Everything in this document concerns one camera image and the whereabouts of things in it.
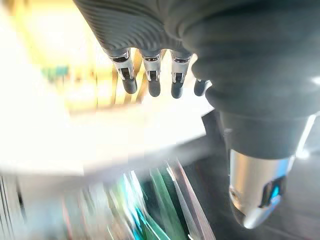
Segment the teal object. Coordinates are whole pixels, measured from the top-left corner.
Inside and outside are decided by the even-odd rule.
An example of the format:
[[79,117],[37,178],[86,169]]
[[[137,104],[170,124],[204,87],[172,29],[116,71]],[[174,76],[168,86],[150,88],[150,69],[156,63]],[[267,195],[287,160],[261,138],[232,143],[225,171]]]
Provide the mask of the teal object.
[[158,169],[150,172],[155,195],[160,208],[165,232],[172,240],[185,240],[185,233],[181,226],[174,204],[170,198],[165,181]]

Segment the white surface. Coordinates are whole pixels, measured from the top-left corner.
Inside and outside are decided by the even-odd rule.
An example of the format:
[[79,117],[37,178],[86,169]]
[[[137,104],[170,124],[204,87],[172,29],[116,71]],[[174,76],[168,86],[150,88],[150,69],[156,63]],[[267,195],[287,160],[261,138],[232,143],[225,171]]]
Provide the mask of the white surface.
[[82,175],[205,134],[201,116],[212,107],[193,94],[191,73],[181,99],[171,97],[171,66],[163,64],[160,97],[70,118],[30,64],[4,14],[0,36],[1,171]]

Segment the black rubber fingertip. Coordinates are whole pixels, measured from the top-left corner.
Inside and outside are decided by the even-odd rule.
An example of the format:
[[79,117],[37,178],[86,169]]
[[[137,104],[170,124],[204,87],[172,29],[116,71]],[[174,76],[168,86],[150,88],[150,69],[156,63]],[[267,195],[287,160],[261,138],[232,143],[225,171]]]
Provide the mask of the black rubber fingertip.
[[171,95],[174,99],[179,99],[182,96],[183,84],[181,83],[172,83],[171,85]]
[[202,96],[206,91],[206,81],[195,80],[194,94],[198,97]]
[[149,93],[152,97],[158,97],[161,92],[160,81],[148,81]]
[[136,79],[126,79],[126,80],[122,80],[123,82],[123,87],[124,90],[128,93],[128,94],[134,94],[137,91],[137,81]]

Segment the blue light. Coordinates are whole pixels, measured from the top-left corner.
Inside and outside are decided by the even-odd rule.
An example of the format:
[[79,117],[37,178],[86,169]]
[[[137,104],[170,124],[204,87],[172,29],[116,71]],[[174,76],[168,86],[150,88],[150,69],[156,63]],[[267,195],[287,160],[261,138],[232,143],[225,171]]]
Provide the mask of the blue light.
[[276,186],[276,187],[274,188],[274,190],[273,190],[272,195],[271,195],[271,199],[273,199],[273,198],[275,198],[276,196],[278,196],[278,194],[279,194],[279,187]]

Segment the robotic finger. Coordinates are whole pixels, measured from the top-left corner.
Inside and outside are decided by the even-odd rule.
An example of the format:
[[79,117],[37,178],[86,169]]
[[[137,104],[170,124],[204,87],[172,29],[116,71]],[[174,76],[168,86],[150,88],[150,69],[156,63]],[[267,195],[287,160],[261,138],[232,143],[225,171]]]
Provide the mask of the robotic finger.
[[147,51],[140,50],[146,77],[148,79],[149,93],[152,97],[158,97],[161,92],[160,72],[161,72],[161,50]]
[[183,85],[185,77],[187,75],[190,59],[192,57],[191,53],[181,53],[177,51],[171,51],[172,57],[172,85],[171,85],[171,95],[175,99],[179,99],[182,96]]
[[195,84],[194,84],[194,94],[198,97],[202,96],[205,94],[206,88],[207,88],[207,83],[210,80],[202,80],[202,79],[196,79]]
[[123,87],[128,94],[137,91],[137,81],[134,72],[134,63],[131,58],[130,49],[106,50],[108,57],[113,62],[119,76],[122,79]]

